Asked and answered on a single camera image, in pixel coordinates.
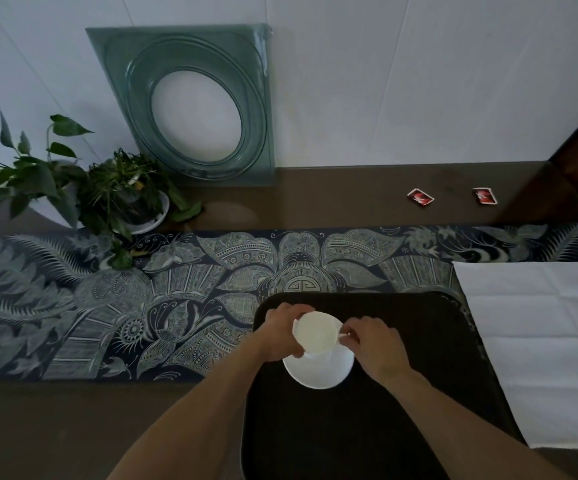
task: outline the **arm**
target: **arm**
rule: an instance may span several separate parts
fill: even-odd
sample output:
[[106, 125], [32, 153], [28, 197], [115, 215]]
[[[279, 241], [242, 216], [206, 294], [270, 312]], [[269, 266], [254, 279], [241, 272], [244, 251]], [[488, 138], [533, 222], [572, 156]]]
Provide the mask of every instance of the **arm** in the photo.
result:
[[540, 455], [432, 387], [411, 369], [399, 333], [380, 319], [351, 318], [340, 343], [402, 405], [451, 480], [565, 480]]
[[261, 365], [304, 350], [291, 328], [308, 305], [267, 312], [265, 323], [223, 358], [129, 448], [107, 480], [210, 479], [226, 449], [228, 426]]

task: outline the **person's right arm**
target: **person's right arm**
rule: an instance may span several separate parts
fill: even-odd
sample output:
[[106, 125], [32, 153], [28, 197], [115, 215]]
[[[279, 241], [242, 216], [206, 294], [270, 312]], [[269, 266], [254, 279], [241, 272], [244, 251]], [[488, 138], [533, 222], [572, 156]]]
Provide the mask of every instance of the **person's right arm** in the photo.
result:
[[380, 319], [349, 319], [340, 343], [402, 405], [451, 480], [569, 479], [547, 460], [432, 387], [411, 369], [394, 328]]

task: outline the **blue and white patterned fabric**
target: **blue and white patterned fabric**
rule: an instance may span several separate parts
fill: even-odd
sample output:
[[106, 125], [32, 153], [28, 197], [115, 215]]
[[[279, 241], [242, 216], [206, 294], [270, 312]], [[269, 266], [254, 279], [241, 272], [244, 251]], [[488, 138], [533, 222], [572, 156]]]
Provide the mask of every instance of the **blue and white patterned fabric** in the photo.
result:
[[578, 223], [0, 238], [0, 380], [199, 380], [279, 292], [443, 292], [451, 262], [578, 261]]

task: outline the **forearm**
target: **forearm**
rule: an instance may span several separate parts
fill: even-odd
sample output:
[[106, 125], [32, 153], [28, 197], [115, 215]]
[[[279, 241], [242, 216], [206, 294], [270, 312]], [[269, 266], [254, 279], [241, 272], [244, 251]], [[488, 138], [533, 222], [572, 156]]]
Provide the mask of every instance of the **forearm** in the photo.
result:
[[432, 387], [417, 372], [383, 384], [425, 437], [451, 480], [567, 479], [537, 453]]
[[258, 344], [247, 337], [133, 444], [109, 480], [212, 478], [229, 423], [262, 363]]

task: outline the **person's left arm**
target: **person's left arm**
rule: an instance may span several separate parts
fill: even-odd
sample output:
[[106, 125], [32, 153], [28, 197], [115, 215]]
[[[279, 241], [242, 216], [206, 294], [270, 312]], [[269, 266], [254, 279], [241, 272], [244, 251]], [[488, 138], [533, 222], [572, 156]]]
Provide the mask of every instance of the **person's left arm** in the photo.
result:
[[258, 370], [265, 362], [304, 353], [293, 337], [293, 321], [312, 311], [308, 305], [288, 303], [269, 310], [257, 331], [138, 438], [107, 480], [213, 478], [228, 426]]

